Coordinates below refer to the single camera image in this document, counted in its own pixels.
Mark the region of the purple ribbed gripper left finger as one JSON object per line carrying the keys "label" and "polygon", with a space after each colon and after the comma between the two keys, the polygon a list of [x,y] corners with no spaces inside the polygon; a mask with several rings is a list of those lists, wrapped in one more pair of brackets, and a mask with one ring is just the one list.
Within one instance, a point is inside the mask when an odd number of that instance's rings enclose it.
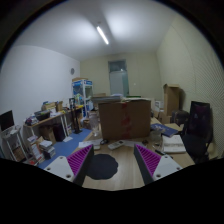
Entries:
{"label": "purple ribbed gripper left finger", "polygon": [[57,157],[45,168],[45,171],[81,186],[93,155],[93,145],[88,145],[68,157]]}

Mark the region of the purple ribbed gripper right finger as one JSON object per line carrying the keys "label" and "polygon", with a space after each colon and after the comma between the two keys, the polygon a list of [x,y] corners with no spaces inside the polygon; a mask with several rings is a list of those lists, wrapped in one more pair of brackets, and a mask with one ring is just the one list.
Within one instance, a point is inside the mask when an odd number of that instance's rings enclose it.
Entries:
{"label": "purple ribbed gripper right finger", "polygon": [[134,156],[145,185],[182,169],[169,155],[160,156],[138,144],[134,145]]}

